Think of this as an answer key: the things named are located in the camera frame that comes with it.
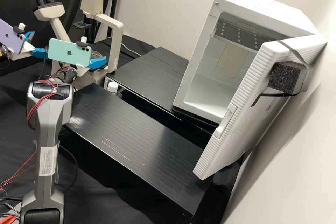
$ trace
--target white lid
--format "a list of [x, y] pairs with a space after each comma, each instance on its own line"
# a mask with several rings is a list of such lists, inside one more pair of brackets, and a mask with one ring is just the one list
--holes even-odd
[[84, 36], [80, 38], [80, 41], [81, 41], [82, 43], [86, 43], [87, 40], [88, 40], [88, 39], [87, 39], [86, 37], [84, 37]]
[[26, 28], [26, 25], [24, 23], [19, 24], [19, 29], [24, 30]]
[[107, 90], [111, 93], [116, 93], [118, 91], [118, 86], [117, 82], [111, 81], [108, 83]]

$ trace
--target label sticker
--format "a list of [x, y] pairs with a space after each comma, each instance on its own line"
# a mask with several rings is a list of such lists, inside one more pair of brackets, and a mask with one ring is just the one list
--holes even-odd
[[51, 176], [56, 171], [57, 145], [41, 147], [39, 176]]
[[114, 60], [113, 68], [116, 68], [117, 65], [118, 65], [118, 58], [116, 58], [116, 59]]

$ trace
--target black foam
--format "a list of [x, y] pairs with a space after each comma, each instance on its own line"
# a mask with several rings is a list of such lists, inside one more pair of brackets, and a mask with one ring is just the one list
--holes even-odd
[[287, 94], [300, 92], [307, 74], [307, 68], [293, 61], [276, 62], [271, 71], [268, 87]]

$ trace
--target purple smartphone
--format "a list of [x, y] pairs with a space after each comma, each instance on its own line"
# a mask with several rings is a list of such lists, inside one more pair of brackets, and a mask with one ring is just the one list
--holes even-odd
[[10, 51], [19, 54], [25, 43], [25, 36], [13, 31], [13, 27], [0, 19], [0, 43]]

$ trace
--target small white bottle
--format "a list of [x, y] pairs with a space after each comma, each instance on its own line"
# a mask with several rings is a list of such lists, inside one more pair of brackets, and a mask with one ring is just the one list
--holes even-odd
[[110, 81], [107, 85], [107, 90], [111, 92], [112, 94], [118, 96], [120, 99], [123, 97], [121, 93], [118, 92], [118, 83], [115, 81]]

